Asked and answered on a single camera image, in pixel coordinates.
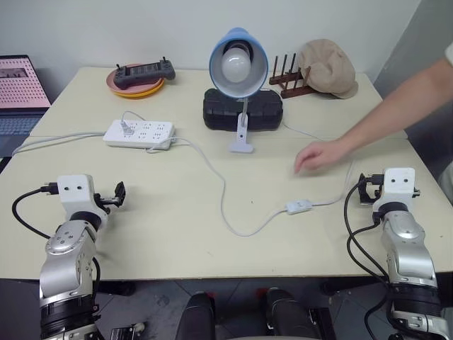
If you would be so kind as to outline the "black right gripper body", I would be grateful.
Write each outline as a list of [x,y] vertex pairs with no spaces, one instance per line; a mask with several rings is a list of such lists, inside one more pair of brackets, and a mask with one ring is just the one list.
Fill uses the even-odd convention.
[[383,184],[384,184],[384,175],[383,174],[372,174],[367,179],[367,184],[370,184],[371,186],[376,186],[376,188],[374,190],[374,196],[373,197],[371,197],[370,195],[368,196],[369,202],[370,203],[374,203],[379,198],[381,198],[382,187],[383,187]]

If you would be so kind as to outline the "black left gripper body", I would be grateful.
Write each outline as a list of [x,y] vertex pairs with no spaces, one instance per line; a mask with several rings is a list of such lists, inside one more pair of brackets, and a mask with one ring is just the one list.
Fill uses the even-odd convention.
[[110,213],[110,205],[114,205],[116,207],[119,207],[119,202],[120,199],[118,197],[113,197],[113,198],[102,198],[99,193],[95,193],[93,195],[94,202],[97,207],[102,209],[105,213]]

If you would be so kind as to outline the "person's bare hand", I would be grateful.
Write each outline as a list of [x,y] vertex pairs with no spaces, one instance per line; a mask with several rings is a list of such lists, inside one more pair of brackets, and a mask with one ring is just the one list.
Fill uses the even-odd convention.
[[312,142],[297,154],[294,160],[294,173],[329,166],[342,159],[348,152],[349,149],[341,141]]

